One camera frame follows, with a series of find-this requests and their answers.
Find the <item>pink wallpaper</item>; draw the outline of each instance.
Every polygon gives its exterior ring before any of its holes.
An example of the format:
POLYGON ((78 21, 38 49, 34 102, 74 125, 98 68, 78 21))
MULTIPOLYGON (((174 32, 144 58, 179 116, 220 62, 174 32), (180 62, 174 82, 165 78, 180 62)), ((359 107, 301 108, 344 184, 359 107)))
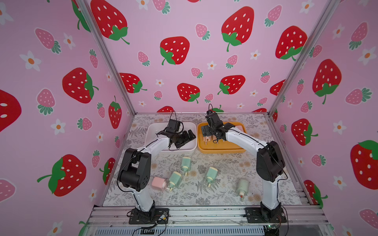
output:
POLYGON ((327 2, 87 1, 145 113, 269 110, 327 2))
POLYGON ((87 30, 69 0, 0 2, 2 236, 81 235, 100 204, 131 116, 87 30))
POLYGON ((339 236, 378 235, 377 9, 340 3, 278 107, 281 136, 339 236))

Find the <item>red strawberry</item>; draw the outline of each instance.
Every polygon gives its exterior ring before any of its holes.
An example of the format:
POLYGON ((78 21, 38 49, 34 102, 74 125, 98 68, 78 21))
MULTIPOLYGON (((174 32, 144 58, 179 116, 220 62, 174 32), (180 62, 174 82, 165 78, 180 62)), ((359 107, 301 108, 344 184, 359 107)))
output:
POLYGON ((221 91, 218 92, 218 95, 220 92, 223 92, 224 94, 234 94, 240 90, 244 83, 244 76, 226 76, 220 81, 219 88, 221 91))
POLYGON ((350 161, 357 181, 366 188, 378 189, 378 143, 358 143, 350 151, 350 161))
POLYGON ((171 106, 165 106, 163 108, 160 108, 157 112, 173 112, 173 108, 171 106))
POLYGON ((323 104, 327 94, 333 93, 341 82, 341 72, 331 59, 322 61, 316 71, 312 90, 319 97, 324 96, 323 104))
POLYGON ((83 68, 76 68, 69 72, 62 80, 63 90, 73 99, 81 103, 89 103, 95 91, 92 78, 83 68))
POLYGON ((362 40, 367 36, 367 22, 362 22, 350 37, 349 49, 354 50, 362 44, 362 40))
POLYGON ((89 60, 91 61, 93 67, 97 69, 98 66, 98 60, 97 60, 97 55, 93 49, 89 50, 89 60))
POLYGON ((125 85, 127 92, 138 93, 140 90, 147 91, 147 89, 142 89, 143 84, 138 76, 128 73, 120 73, 119 75, 122 78, 123 84, 125 85))
POLYGON ((121 122, 122 110, 119 103, 117 103, 116 96, 114 96, 114 102, 109 105, 108 114, 113 129, 118 128, 119 123, 121 122))
POLYGON ((198 103, 197 98, 199 98, 200 96, 200 89, 197 86, 190 85, 187 83, 181 83, 177 86, 177 91, 180 98, 183 101, 186 101, 186 102, 197 101, 198 103))
POLYGON ((299 82, 298 82, 298 85, 297 85, 297 94, 301 94, 303 88, 304 88, 304 80, 303 79, 300 79, 299 82))
POLYGON ((277 96, 282 86, 284 85, 284 83, 285 83, 285 80, 282 80, 276 83, 275 85, 273 85, 272 87, 270 87, 270 93, 277 96))
POLYGON ((122 13, 105 0, 92 0, 91 10, 101 34, 108 39, 119 40, 127 35, 127 21, 122 13))
POLYGON ((104 170, 102 170, 100 168, 100 171, 103 172, 102 180, 104 181, 105 185, 108 184, 108 180, 109 180, 110 175, 112 173, 115 162, 116 162, 116 160, 114 158, 109 158, 109 160, 105 163, 104 170))
POLYGON ((268 12, 268 18, 265 19, 265 27, 270 27, 281 15, 282 6, 277 5, 268 12))
POLYGON ((37 182, 51 176, 48 187, 52 194, 61 197, 79 186, 86 174, 84 164, 76 156, 67 154, 54 164, 52 174, 37 179, 37 182))
POLYGON ((282 33, 276 48, 276 58, 289 59, 299 54, 307 41, 307 35, 298 26, 290 26, 282 33))
POLYGON ((101 118, 105 118, 105 107, 102 105, 102 103, 97 104, 98 114, 101 118))
POLYGON ((312 126, 310 122, 306 119, 300 119, 291 125, 291 133, 294 135, 295 140, 302 146, 307 145, 311 141, 311 137, 316 137, 312 135, 312 126))
POLYGON ((370 92, 370 89, 368 88, 363 88, 362 90, 356 88, 355 90, 350 92, 348 96, 346 96, 345 101, 352 105, 358 105, 361 102, 366 102, 367 100, 369 100, 371 98, 370 95, 372 94, 373 93, 370 92))
POLYGON ((0 202, 7 200, 16 193, 16 186, 9 180, 0 178, 0 202))
POLYGON ((45 48, 51 49, 51 51, 56 54, 59 54, 61 52, 59 42, 54 41, 54 36, 50 32, 44 29, 36 28, 35 33, 37 38, 45 48))
POLYGON ((0 90, 0 132, 21 115, 21 106, 15 97, 0 90))
POLYGON ((96 150, 93 152, 93 157, 92 157, 93 168, 96 168, 99 162, 100 162, 100 152, 96 150))
POLYGON ((251 36, 255 13, 251 7, 245 6, 232 14, 222 25, 223 40, 237 46, 245 43, 251 36))
POLYGON ((189 51, 189 41, 182 36, 163 39, 160 43, 160 54, 169 64, 179 65, 185 61, 189 51))

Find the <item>pink strawberry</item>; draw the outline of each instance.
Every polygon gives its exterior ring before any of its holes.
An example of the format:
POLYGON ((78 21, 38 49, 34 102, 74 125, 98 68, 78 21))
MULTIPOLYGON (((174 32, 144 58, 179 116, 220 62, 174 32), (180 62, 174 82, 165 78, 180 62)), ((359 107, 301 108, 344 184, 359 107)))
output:
POLYGON ((144 52, 138 52, 138 60, 144 66, 149 66, 150 65, 150 61, 148 60, 148 56, 144 52))
POLYGON ((105 118, 105 107, 102 105, 102 103, 97 104, 98 114, 101 116, 101 118, 105 118))
POLYGON ((226 68, 231 69, 237 63, 237 55, 232 55, 227 59, 226 68))
POLYGON ((47 48, 51 49, 53 53, 59 54, 61 52, 60 45, 58 41, 54 41, 54 36, 50 32, 36 28, 35 33, 41 44, 47 48))
POLYGON ((193 68, 191 69, 191 72, 192 72, 192 75, 193 75, 194 77, 197 77, 197 79, 200 79, 200 78, 202 78, 202 76, 203 76, 203 73, 202 73, 201 70, 198 69, 198 68, 193 67, 193 68))
POLYGON ((77 127, 81 130, 87 131, 92 127, 92 121, 90 121, 88 118, 80 118, 77 121, 77 127))
POLYGON ((265 97, 265 98, 262 98, 259 100, 259 102, 257 103, 258 106, 262 106, 263 104, 265 104, 266 102, 268 101, 268 98, 265 97))
POLYGON ((300 79, 297 85, 297 94, 301 94, 303 88, 304 88, 304 80, 300 79))
POLYGON ((206 25, 197 24, 195 26, 195 32, 197 33, 198 38, 202 38, 202 40, 208 40, 210 38, 210 31, 206 25))
POLYGON ((7 179, 0 179, 0 202, 7 200, 16 193, 16 186, 7 179))
POLYGON ((163 94, 161 93, 161 91, 156 91, 153 95, 154 95, 153 98, 155 98, 155 100, 157 101, 163 97, 163 94))
POLYGON ((265 71, 264 73, 261 74, 261 79, 260 81, 263 83, 267 83, 270 79, 269 72, 265 71))
POLYGON ((311 158, 311 161, 312 161, 312 163, 314 163, 317 167, 320 167, 320 166, 322 166, 322 165, 325 165, 325 161, 326 161, 327 159, 326 158, 324 158, 324 156, 322 156, 322 155, 314 155, 312 158, 311 158))
POLYGON ((93 152, 93 157, 92 157, 93 168, 96 168, 99 162, 100 162, 100 152, 96 150, 93 152))
POLYGON ((270 27, 281 15, 282 6, 277 5, 268 12, 268 18, 265 19, 265 27, 270 27))
POLYGON ((367 100, 369 100, 371 98, 370 95, 372 94, 373 93, 370 92, 370 89, 368 88, 363 88, 362 90, 356 88, 355 90, 350 92, 348 96, 346 96, 345 101, 352 105, 358 105, 361 102, 366 102, 367 100))
POLYGON ((209 103, 209 102, 211 102, 211 101, 213 100, 213 98, 214 98, 213 94, 212 94, 212 93, 209 93, 209 94, 206 95, 206 97, 205 97, 205 102, 206 102, 206 103, 209 103))
POLYGON ((305 103, 302 104, 301 106, 301 112, 303 113, 307 113, 309 110, 311 110, 312 108, 312 102, 311 101, 307 101, 305 103))
POLYGON ((94 51, 93 49, 91 49, 91 50, 89 50, 89 54, 90 54, 90 56, 89 56, 89 60, 91 61, 93 67, 94 67, 95 69, 97 69, 97 66, 98 66, 98 59, 97 59, 97 57, 96 57, 97 55, 96 55, 95 51, 94 51))
POLYGON ((359 216, 371 227, 378 229, 378 213, 375 213, 372 209, 363 209, 359 212, 359 216))
POLYGON ((354 50, 362 44, 362 40, 367 35, 367 22, 362 22, 350 37, 349 49, 354 50))

